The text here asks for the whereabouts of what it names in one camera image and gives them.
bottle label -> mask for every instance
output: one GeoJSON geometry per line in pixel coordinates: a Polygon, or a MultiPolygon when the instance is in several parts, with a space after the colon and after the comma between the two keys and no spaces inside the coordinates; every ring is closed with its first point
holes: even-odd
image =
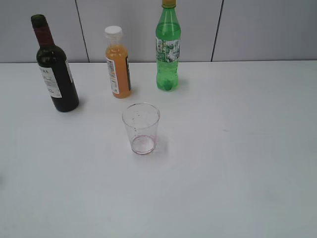
{"type": "Polygon", "coordinates": [[[157,60],[171,63],[179,58],[180,39],[174,41],[164,41],[156,37],[157,60]]]}
{"type": "Polygon", "coordinates": [[[69,68],[68,61],[67,61],[67,60],[65,61],[65,65],[66,65],[66,68],[67,68],[67,71],[68,71],[68,75],[69,75],[70,82],[73,83],[73,82],[74,82],[73,76],[71,75],[70,68],[69,68]]]}
{"type": "Polygon", "coordinates": [[[128,59],[128,56],[125,58],[125,63],[127,64],[129,91],[131,91],[130,69],[129,69],[129,59],[128,59]]]}
{"type": "Polygon", "coordinates": [[[51,97],[62,98],[52,68],[44,68],[40,66],[40,71],[51,97]]]}
{"type": "Polygon", "coordinates": [[[119,94],[120,91],[119,91],[119,86],[118,86],[117,73],[115,71],[115,63],[113,60],[107,58],[107,65],[108,65],[108,70],[109,70],[112,92],[115,94],[119,94]]]}

wine bottle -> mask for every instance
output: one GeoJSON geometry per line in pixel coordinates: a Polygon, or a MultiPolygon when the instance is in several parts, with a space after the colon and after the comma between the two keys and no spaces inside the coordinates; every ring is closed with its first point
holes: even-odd
{"type": "Polygon", "coordinates": [[[36,60],[56,109],[69,112],[78,104],[78,95],[65,52],[54,44],[50,28],[43,15],[31,17],[40,49],[36,60]]]}

clear plastic cup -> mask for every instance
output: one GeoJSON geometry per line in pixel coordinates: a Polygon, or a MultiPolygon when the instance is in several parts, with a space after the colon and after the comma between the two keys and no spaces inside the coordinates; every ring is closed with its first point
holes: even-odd
{"type": "Polygon", "coordinates": [[[136,103],[122,113],[132,150],[145,155],[154,150],[159,124],[159,110],[149,103],[136,103]]]}

orange juice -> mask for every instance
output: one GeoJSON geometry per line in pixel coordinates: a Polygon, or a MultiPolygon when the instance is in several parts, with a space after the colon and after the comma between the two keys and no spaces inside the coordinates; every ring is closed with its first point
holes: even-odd
{"type": "Polygon", "coordinates": [[[131,95],[128,50],[120,43],[122,30],[118,26],[105,29],[109,46],[106,49],[106,59],[109,69],[112,93],[116,98],[126,98],[131,95]]]}

white bottle cap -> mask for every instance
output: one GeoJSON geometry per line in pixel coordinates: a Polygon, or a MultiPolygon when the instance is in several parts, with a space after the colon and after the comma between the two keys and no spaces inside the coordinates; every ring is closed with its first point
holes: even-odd
{"type": "Polygon", "coordinates": [[[105,37],[119,39],[122,37],[122,29],[119,26],[109,26],[105,29],[105,37]]]}

